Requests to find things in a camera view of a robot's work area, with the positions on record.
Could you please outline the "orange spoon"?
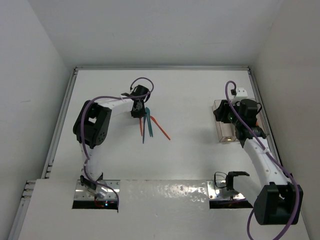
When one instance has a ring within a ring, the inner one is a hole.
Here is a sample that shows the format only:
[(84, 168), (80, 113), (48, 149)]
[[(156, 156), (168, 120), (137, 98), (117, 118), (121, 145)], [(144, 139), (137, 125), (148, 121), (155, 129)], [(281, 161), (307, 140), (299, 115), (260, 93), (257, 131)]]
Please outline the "orange spoon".
[(142, 118), (139, 118), (139, 129), (140, 129), (140, 135), (143, 136), (143, 122)]

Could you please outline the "dark blue knife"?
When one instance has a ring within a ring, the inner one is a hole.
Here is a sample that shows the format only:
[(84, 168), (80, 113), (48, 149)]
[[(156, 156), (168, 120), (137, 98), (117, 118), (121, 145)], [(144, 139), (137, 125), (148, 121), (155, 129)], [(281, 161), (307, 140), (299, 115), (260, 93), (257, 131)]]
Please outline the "dark blue knife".
[(146, 121), (147, 121), (147, 116), (145, 115), (143, 117), (143, 127), (142, 127), (142, 144), (145, 143), (145, 136), (146, 136)]

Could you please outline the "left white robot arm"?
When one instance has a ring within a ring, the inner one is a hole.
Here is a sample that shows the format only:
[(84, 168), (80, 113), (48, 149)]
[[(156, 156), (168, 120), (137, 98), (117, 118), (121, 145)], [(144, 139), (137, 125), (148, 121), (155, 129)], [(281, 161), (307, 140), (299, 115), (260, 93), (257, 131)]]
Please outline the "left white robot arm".
[(145, 102), (153, 89), (143, 85), (130, 88), (130, 93), (120, 96), (98, 96), (87, 100), (73, 125), (73, 134), (79, 142), (84, 157), (80, 182), (90, 190), (105, 187), (98, 161), (93, 159), (92, 151), (106, 139), (111, 118), (130, 113), (134, 119), (146, 115)]

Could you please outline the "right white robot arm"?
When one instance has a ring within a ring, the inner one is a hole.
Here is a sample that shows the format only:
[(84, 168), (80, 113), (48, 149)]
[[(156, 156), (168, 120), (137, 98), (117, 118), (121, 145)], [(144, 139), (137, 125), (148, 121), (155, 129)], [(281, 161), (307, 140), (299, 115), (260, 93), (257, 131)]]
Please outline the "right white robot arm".
[(234, 126), (235, 137), (250, 157), (259, 178), (256, 183), (246, 171), (230, 171), (223, 188), (242, 193), (252, 205), (260, 225), (295, 225), (304, 193), (301, 186), (294, 185), (290, 176), (272, 160), (267, 135), (258, 126), (260, 111), (261, 105), (252, 99), (242, 99), (233, 106), (224, 99), (213, 111), (217, 122)]

